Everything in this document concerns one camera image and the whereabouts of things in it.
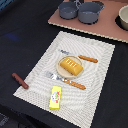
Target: white placemat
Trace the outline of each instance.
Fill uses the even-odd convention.
[[[80,90],[45,76],[45,71],[57,74],[56,62],[65,56],[58,49],[98,59],[98,63],[82,60],[84,72],[80,77],[73,79],[73,81],[85,85],[85,90]],[[14,96],[79,127],[89,128],[113,51],[114,46],[111,44],[61,31],[25,79],[25,82],[30,86],[29,89],[25,90],[19,87]],[[53,86],[62,87],[61,104],[58,111],[49,109]]]

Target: bowl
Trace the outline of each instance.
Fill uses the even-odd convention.
[[[79,59],[78,57],[76,56],[72,56],[72,55],[67,55],[67,56],[64,56],[62,58],[60,58],[58,61],[57,61],[57,64],[56,64],[56,70],[58,72],[58,74],[60,76],[62,76],[63,78],[67,78],[67,79],[74,79],[74,78],[77,78],[79,77],[83,71],[81,71],[77,76],[74,76],[73,74],[71,74],[70,72],[68,72],[67,70],[65,70],[63,67],[60,66],[60,63],[66,59],[66,58],[70,58],[72,59],[73,61],[77,62],[78,64],[82,65],[82,67],[84,68],[83,66],[83,62],[81,59]]]
[[[119,17],[122,27],[128,30],[128,5],[119,10]]]
[[[95,2],[85,2],[79,6],[78,19],[85,24],[93,24],[98,20],[101,6]]]
[[[78,8],[74,2],[62,2],[58,9],[59,15],[63,19],[73,19],[78,15]]]

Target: black tablecloth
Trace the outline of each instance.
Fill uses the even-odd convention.
[[[0,104],[29,115],[53,128],[77,128],[13,93],[59,31],[115,45],[91,128],[128,128],[128,44],[49,25],[62,0],[15,0],[0,12]]]

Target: butter package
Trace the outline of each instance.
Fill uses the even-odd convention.
[[[76,63],[68,57],[60,63],[60,66],[69,71],[74,76],[77,76],[83,70],[82,65]]]
[[[50,109],[59,110],[62,87],[53,86],[50,99]]]

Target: fork tines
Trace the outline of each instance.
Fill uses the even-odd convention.
[[[46,71],[45,72],[45,75],[49,78],[52,78],[53,77],[53,73],[49,72],[49,71]]]

